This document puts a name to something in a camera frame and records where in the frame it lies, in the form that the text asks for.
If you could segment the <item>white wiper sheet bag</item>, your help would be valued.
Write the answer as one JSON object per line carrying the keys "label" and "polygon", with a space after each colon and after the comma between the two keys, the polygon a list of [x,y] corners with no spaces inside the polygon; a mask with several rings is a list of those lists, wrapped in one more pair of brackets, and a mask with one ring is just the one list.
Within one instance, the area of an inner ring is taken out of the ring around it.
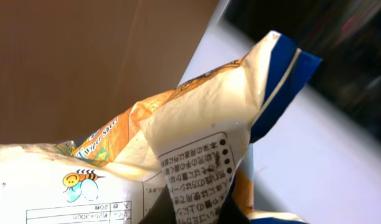
{"label": "white wiper sheet bag", "polygon": [[80,146],[0,144],[0,223],[301,223],[253,209],[252,144],[320,63],[271,31],[243,58],[135,103]]}

